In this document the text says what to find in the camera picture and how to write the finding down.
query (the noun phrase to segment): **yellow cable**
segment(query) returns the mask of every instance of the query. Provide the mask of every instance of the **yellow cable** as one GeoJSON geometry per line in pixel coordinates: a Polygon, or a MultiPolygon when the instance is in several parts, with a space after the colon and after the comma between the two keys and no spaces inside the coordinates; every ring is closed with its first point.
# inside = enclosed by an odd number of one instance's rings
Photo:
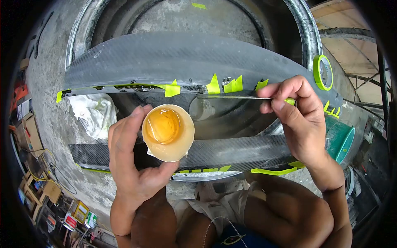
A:
{"type": "MultiPolygon", "coordinates": [[[[44,152],[43,152],[42,154],[40,154],[39,157],[42,157],[42,159],[43,159],[43,161],[44,161],[46,167],[47,167],[47,168],[50,168],[50,166],[48,165],[48,162],[47,162],[46,158],[44,157],[45,151],[48,151],[49,154],[52,156],[52,158],[53,158],[53,160],[54,160],[54,167],[56,167],[55,156],[52,154],[52,152],[51,152],[49,149],[47,149],[47,148],[44,149],[44,152]]],[[[51,173],[51,171],[48,170],[47,174],[45,174],[45,177],[43,177],[43,178],[37,178],[35,175],[32,174],[32,172],[31,172],[30,169],[29,169],[29,166],[26,166],[26,167],[27,167],[27,169],[28,169],[30,175],[32,175],[32,177],[33,177],[36,181],[51,181],[51,182],[55,183],[61,190],[65,190],[73,199],[77,200],[77,199],[73,196],[73,194],[70,193],[69,190],[67,190],[66,188],[62,187],[62,186],[59,185],[58,183],[54,182],[54,180],[52,180],[52,179],[47,179],[47,178],[48,178],[48,175],[51,173]]],[[[98,222],[98,224],[101,224],[104,228],[106,228],[106,230],[108,230],[109,232],[113,233],[113,232],[112,232],[111,230],[109,230],[104,224],[102,224],[102,223],[99,222],[98,220],[96,220],[96,221],[98,222]]]]}

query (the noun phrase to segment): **carbon fiber panel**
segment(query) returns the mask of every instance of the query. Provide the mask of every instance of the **carbon fiber panel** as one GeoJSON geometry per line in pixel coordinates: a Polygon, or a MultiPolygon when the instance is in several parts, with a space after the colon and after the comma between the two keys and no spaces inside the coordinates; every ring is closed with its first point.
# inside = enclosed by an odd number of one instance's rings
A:
{"type": "Polygon", "coordinates": [[[84,94],[90,94],[100,92],[94,86],[170,84],[174,79],[179,85],[205,86],[214,73],[218,81],[242,75],[244,90],[254,90],[261,79],[277,83],[300,74],[324,105],[329,100],[337,108],[343,99],[335,89],[320,90],[311,71],[270,50],[230,38],[174,32],[123,35],[93,47],[67,68],[64,90],[71,89],[71,96],[79,94],[74,92],[78,88],[87,87],[84,94]]]}
{"type": "MultiPolygon", "coordinates": [[[[70,144],[75,163],[93,168],[109,165],[106,144],[70,144]]],[[[142,150],[135,151],[137,168],[155,167],[160,161],[142,150]]],[[[229,171],[250,171],[254,168],[285,169],[285,164],[295,161],[285,144],[284,136],[256,136],[193,142],[187,158],[181,159],[179,170],[221,168],[231,165],[229,171]]]]}

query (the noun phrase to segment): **white cloth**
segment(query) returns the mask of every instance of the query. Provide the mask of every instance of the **white cloth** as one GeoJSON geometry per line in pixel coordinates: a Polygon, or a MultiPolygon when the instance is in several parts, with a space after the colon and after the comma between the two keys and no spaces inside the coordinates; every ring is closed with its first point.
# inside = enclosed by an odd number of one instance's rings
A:
{"type": "MultiPolygon", "coordinates": [[[[239,190],[229,193],[222,197],[218,202],[201,202],[198,200],[176,200],[171,206],[174,209],[177,228],[183,226],[183,222],[192,214],[190,207],[196,212],[202,213],[210,220],[222,216],[229,219],[232,223],[244,225],[244,209],[248,195],[266,200],[266,194],[257,182],[252,182],[248,190],[239,190]]],[[[229,225],[225,218],[217,218],[213,221],[218,237],[223,229],[229,225]]]]}
{"type": "Polygon", "coordinates": [[[76,118],[82,118],[85,132],[94,139],[108,139],[109,127],[117,122],[112,98],[105,93],[68,98],[76,118]]]}

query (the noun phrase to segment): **plastic bucket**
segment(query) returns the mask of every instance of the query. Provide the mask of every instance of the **plastic bucket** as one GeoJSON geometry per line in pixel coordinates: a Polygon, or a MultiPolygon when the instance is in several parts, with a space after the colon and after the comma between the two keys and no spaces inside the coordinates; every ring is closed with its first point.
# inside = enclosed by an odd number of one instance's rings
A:
{"type": "Polygon", "coordinates": [[[346,125],[343,121],[332,117],[325,118],[326,138],[330,139],[327,152],[339,164],[349,152],[355,133],[354,126],[346,125]]]}

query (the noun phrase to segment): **hand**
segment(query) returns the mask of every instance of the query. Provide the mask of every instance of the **hand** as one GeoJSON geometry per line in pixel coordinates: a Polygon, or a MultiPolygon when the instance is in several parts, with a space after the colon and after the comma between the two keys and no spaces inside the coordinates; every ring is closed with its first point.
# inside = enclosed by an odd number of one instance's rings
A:
{"type": "Polygon", "coordinates": [[[325,118],[321,100],[301,75],[258,90],[258,96],[274,98],[265,101],[260,112],[274,112],[280,119],[291,154],[306,166],[316,167],[328,158],[325,151],[325,118]],[[286,104],[287,97],[297,101],[298,108],[286,104]]]}
{"type": "Polygon", "coordinates": [[[138,208],[167,185],[178,162],[163,162],[160,167],[138,171],[134,164],[134,145],[144,117],[151,105],[138,106],[126,117],[109,128],[109,168],[117,185],[116,196],[132,208],[138,208]]]}

